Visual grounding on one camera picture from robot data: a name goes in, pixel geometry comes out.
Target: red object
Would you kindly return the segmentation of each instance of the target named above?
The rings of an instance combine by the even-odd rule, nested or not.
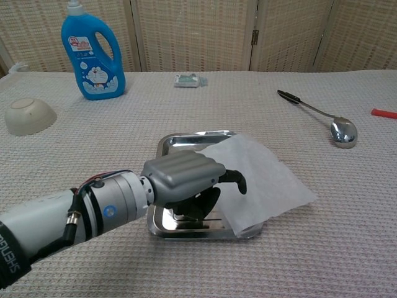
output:
[[[371,115],[397,119],[397,113],[373,109]]]

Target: metal hinge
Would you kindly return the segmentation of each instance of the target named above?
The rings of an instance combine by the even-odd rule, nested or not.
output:
[[[259,36],[259,30],[252,30],[251,45],[258,44],[258,36]]]

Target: metal spoon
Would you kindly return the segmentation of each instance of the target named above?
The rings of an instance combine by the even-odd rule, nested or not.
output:
[[[281,90],[277,90],[277,93],[282,98],[293,104],[301,104],[317,113],[320,113],[321,115],[333,118],[334,120],[331,124],[331,136],[336,146],[343,149],[350,149],[353,148],[357,143],[357,128],[355,128],[354,124],[351,121],[343,117],[335,117],[335,115],[324,113],[323,111],[316,109],[315,107],[312,107],[311,105],[301,101],[299,97],[290,93]]]

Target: robotic arm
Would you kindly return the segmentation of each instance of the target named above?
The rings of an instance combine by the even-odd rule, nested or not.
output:
[[[0,215],[0,288],[27,274],[34,262],[144,216],[150,204],[202,220],[220,196],[214,185],[225,182],[247,191],[238,171],[180,151],[147,161],[140,176],[102,173],[77,189],[19,205]]]

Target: bottle label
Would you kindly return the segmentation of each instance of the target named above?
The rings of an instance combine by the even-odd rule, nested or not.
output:
[[[115,92],[118,88],[117,77],[95,56],[86,36],[70,36],[69,44],[79,62],[83,88],[89,94]]]

